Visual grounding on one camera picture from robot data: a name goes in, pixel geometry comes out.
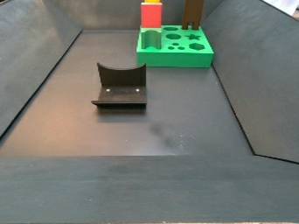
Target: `green foam block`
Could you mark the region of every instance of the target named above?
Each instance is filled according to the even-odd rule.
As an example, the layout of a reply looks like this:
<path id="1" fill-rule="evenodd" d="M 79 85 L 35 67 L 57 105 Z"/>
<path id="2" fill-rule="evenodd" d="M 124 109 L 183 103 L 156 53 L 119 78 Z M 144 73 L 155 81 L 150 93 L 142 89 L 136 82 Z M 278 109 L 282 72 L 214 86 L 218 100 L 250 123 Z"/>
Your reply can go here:
<path id="1" fill-rule="evenodd" d="M 146 63 L 148 67 L 211 67 L 214 51 L 202 29 L 183 30 L 180 25 L 163 25 L 162 43 L 162 49 L 154 46 L 143 49 L 140 31 L 138 65 Z"/>

